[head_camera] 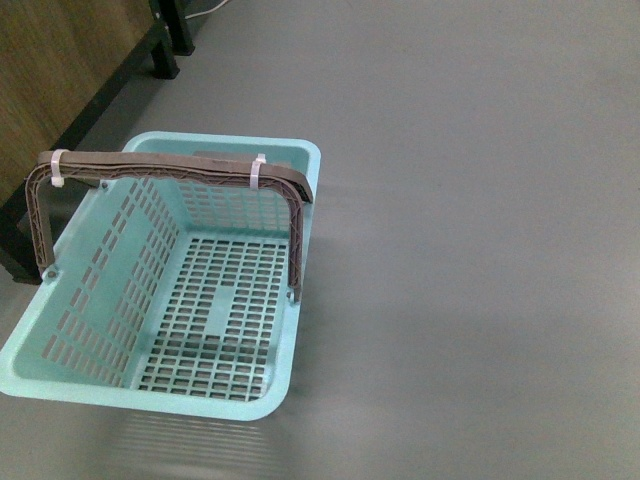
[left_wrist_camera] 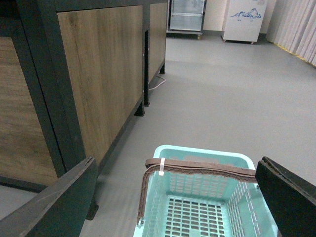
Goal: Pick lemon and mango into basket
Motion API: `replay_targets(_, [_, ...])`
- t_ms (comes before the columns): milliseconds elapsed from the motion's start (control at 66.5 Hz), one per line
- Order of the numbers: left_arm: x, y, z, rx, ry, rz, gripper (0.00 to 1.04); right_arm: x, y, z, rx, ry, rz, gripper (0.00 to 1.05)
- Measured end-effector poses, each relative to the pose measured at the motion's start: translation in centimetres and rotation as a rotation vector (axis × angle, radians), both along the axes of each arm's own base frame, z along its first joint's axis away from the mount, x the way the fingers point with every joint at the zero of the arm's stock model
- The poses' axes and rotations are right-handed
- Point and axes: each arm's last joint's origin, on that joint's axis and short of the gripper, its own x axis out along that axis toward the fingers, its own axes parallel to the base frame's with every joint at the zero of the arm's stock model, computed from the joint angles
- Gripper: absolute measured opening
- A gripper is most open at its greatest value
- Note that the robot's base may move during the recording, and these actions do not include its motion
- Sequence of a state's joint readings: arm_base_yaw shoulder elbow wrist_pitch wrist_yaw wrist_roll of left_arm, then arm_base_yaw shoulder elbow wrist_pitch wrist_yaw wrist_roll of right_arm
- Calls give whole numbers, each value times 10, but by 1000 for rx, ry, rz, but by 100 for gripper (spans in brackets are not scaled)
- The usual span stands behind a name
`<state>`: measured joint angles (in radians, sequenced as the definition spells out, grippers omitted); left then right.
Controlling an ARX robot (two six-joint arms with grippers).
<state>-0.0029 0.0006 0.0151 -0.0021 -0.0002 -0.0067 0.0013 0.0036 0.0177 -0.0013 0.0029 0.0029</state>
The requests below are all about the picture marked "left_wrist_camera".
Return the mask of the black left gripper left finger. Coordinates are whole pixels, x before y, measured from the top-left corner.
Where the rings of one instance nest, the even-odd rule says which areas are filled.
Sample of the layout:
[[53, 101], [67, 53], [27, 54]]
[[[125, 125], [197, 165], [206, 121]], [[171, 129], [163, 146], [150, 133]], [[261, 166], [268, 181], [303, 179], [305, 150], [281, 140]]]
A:
[[95, 158], [87, 157], [53, 185], [0, 221], [2, 237], [78, 237], [97, 181]]

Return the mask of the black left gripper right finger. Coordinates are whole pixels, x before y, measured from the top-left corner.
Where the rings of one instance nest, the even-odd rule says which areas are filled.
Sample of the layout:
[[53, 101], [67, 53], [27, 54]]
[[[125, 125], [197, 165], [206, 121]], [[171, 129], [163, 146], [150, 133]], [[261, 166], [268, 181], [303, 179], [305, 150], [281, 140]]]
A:
[[274, 160], [263, 157], [255, 177], [283, 237], [316, 235], [316, 187]]

